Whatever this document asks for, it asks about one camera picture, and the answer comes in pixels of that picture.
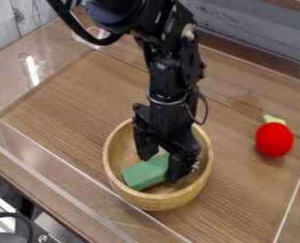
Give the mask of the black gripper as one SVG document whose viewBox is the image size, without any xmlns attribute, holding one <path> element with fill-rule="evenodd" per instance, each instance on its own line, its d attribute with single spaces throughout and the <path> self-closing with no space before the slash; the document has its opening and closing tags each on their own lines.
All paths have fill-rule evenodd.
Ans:
<svg viewBox="0 0 300 243">
<path fill-rule="evenodd" d="M 165 181 L 176 182 L 198 168 L 200 145 L 191 133 L 196 98 L 173 103 L 135 103 L 133 139 L 137 157 L 147 161 L 161 147 L 168 153 Z"/>
</svg>

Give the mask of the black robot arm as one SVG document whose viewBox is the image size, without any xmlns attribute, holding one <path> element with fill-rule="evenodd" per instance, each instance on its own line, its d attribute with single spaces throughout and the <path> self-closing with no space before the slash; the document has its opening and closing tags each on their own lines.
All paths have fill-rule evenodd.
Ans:
<svg viewBox="0 0 300 243">
<path fill-rule="evenodd" d="M 87 32 L 61 0 L 45 0 L 77 36 L 97 46 L 133 36 L 148 68 L 148 104 L 132 105 L 137 157 L 168 153 L 164 180 L 186 176 L 200 153 L 191 133 L 196 104 L 206 100 L 198 82 L 206 65 L 200 59 L 196 22 L 177 0 L 85 0 L 88 18 L 109 33 L 97 39 Z"/>
</svg>

